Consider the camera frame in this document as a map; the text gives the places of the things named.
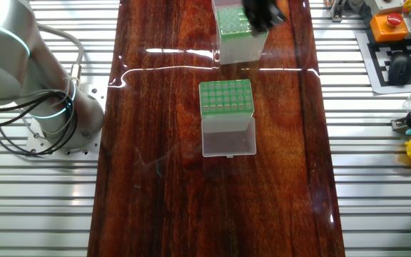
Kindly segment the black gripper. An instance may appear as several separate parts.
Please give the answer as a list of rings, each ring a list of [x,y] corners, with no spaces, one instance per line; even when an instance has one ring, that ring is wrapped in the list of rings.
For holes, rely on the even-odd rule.
[[[243,0],[243,7],[251,26],[252,35],[268,32],[262,16],[270,15],[271,24],[281,24],[287,19],[278,8],[276,0]]]

